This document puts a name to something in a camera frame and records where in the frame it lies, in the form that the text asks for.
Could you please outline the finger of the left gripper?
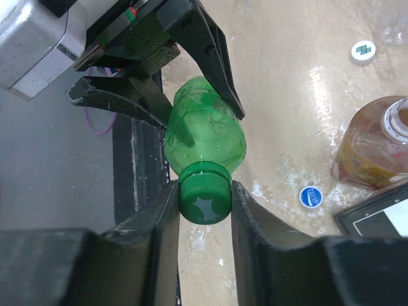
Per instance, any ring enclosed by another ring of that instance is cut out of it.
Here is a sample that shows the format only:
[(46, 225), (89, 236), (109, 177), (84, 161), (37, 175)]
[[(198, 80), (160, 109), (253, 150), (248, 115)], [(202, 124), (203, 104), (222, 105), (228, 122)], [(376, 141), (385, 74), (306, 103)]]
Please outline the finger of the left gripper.
[(115, 112), (159, 129), (167, 127), (173, 108), (160, 72), (147, 78), (83, 76), (67, 96), (72, 105)]
[(233, 83), (226, 37), (199, 1), (165, 1), (157, 19), (197, 63), (203, 76), (236, 117), (245, 117)]

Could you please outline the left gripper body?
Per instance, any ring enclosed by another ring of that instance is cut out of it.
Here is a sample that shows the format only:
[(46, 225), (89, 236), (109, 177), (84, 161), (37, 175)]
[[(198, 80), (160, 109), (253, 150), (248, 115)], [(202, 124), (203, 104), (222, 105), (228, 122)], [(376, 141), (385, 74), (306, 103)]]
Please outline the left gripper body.
[(46, 77), (57, 78), (68, 68), (134, 70), (149, 77), (180, 55), (175, 40), (158, 21), (164, 1), (117, 1), (93, 25), (87, 17), (101, 1), (85, 8), (79, 1), (40, 1), (55, 21), (61, 21), (60, 41), (40, 61)]

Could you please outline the blue white bottle cap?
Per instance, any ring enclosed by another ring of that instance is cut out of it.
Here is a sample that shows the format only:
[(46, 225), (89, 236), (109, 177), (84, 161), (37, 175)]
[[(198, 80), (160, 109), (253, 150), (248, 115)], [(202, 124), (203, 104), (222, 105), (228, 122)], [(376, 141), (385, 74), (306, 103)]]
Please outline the blue white bottle cap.
[(306, 208), (317, 208), (323, 203), (323, 194), (316, 186), (306, 186), (300, 191), (299, 200)]

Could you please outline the brown tea bottle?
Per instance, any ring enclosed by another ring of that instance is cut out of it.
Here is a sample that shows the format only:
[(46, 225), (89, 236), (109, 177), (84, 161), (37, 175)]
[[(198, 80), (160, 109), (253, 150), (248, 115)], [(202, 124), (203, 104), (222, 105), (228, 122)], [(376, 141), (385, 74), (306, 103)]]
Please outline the brown tea bottle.
[(331, 172), (343, 182), (382, 189), (407, 178), (407, 98), (387, 96), (356, 112)]

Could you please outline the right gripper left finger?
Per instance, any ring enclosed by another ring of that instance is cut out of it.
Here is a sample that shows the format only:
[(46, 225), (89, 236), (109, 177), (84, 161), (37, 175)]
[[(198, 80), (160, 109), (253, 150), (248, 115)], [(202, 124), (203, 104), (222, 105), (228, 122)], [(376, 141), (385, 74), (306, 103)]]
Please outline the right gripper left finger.
[(88, 229), (1, 233), (2, 305), (175, 305), (179, 185), (99, 235)]

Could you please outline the white green logo cap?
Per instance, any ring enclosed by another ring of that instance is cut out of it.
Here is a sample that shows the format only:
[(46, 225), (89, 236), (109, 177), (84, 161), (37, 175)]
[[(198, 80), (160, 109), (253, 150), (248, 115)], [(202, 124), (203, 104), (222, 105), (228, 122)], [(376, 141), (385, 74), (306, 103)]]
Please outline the white green logo cap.
[(376, 45), (369, 40), (362, 40), (355, 43), (349, 53), (350, 61), (358, 66), (371, 63), (376, 54)]

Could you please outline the green bottle cap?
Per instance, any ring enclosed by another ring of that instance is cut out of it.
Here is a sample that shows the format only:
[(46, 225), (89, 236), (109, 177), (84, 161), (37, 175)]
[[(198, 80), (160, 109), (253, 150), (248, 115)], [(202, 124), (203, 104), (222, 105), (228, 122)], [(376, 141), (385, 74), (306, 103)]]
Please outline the green bottle cap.
[(178, 177), (179, 210), (188, 221), (211, 225), (229, 216), (232, 178), (225, 167), (208, 161), (193, 163)]

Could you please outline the green plastic bottle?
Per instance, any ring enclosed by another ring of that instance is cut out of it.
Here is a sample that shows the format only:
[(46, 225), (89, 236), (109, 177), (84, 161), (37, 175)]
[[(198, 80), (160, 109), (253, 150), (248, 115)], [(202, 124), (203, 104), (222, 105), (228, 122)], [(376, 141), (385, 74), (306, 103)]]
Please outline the green plastic bottle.
[(244, 131), (233, 110), (205, 77), (194, 77), (177, 91), (164, 153), (178, 177), (189, 165), (207, 161), (225, 167), (232, 176), (246, 148)]

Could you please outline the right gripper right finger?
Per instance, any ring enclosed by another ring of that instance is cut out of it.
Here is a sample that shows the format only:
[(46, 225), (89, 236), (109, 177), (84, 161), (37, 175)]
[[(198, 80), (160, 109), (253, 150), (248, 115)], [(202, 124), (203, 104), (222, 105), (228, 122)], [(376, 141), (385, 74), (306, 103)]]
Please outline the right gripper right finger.
[(240, 305), (406, 305), (407, 240), (311, 237), (232, 187)]

